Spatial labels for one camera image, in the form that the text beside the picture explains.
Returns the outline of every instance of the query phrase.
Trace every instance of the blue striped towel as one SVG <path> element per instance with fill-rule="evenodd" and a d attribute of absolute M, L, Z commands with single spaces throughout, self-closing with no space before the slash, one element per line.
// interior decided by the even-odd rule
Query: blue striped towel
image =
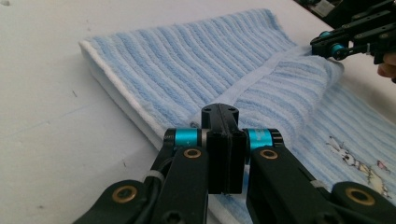
<path fill-rule="evenodd" d="M 233 105 L 241 128 L 279 129 L 328 186 L 359 182 L 395 203 L 395 125 L 337 83 L 341 64 L 296 46 L 269 10 L 96 36 L 80 46 L 157 148 L 167 128 L 200 123 L 203 106 Z M 251 222 L 244 194 L 211 196 L 209 208 L 220 222 Z"/>

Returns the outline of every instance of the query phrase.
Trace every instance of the embroidered design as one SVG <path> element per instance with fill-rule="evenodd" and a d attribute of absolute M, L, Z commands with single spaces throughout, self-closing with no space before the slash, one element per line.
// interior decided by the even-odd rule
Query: embroidered design
<path fill-rule="evenodd" d="M 330 150 L 332 152 L 339 155 L 348 166 L 354 166 L 360 172 L 364 173 L 367 176 L 368 184 L 371 185 L 375 191 L 377 191 L 384 197 L 391 198 L 389 196 L 389 191 L 385 186 L 383 179 L 372 169 L 371 166 L 368 166 L 365 163 L 356 160 L 355 157 L 350 154 L 347 149 L 345 149 L 344 142 L 340 145 L 333 136 L 329 136 L 329 138 L 329 142 L 326 143 L 326 145 L 330 146 Z M 383 162 L 377 161 L 376 165 L 380 169 L 390 173 L 390 170 L 387 166 L 385 166 Z"/>

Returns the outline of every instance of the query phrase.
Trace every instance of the white surface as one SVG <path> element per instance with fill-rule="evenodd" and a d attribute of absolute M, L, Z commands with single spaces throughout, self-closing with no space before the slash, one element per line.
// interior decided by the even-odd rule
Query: white surface
<path fill-rule="evenodd" d="M 71 223 L 112 183 L 140 179 L 156 156 L 91 76 L 79 40 L 258 7 L 300 45 L 330 30 L 291 0 L 9 3 L 0 5 L 0 223 Z M 343 81 L 395 118 L 396 88 L 372 63 L 346 59 Z"/>

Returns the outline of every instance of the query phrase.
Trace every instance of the folded towel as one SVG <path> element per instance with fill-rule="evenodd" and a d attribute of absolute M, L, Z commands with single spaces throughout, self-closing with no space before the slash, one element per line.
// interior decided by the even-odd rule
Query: folded towel
<path fill-rule="evenodd" d="M 167 128 L 196 126 L 203 106 L 224 103 L 240 110 L 241 128 L 279 129 L 329 186 L 351 180 L 389 199 L 396 191 L 395 125 L 335 84 L 342 65 L 296 47 L 269 10 L 96 36 L 80 46 L 157 148 Z M 249 223 L 244 200 L 211 196 L 209 208 L 220 222 Z"/>

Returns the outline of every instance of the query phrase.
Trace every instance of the finger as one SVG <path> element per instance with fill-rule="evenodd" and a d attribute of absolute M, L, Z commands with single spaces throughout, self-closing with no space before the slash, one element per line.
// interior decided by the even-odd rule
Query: finger
<path fill-rule="evenodd" d="M 377 73 L 381 77 L 396 77 L 396 65 L 390 65 L 387 63 L 381 63 L 378 66 Z"/>
<path fill-rule="evenodd" d="M 396 53 L 387 53 L 384 55 L 384 63 L 396 65 Z"/>

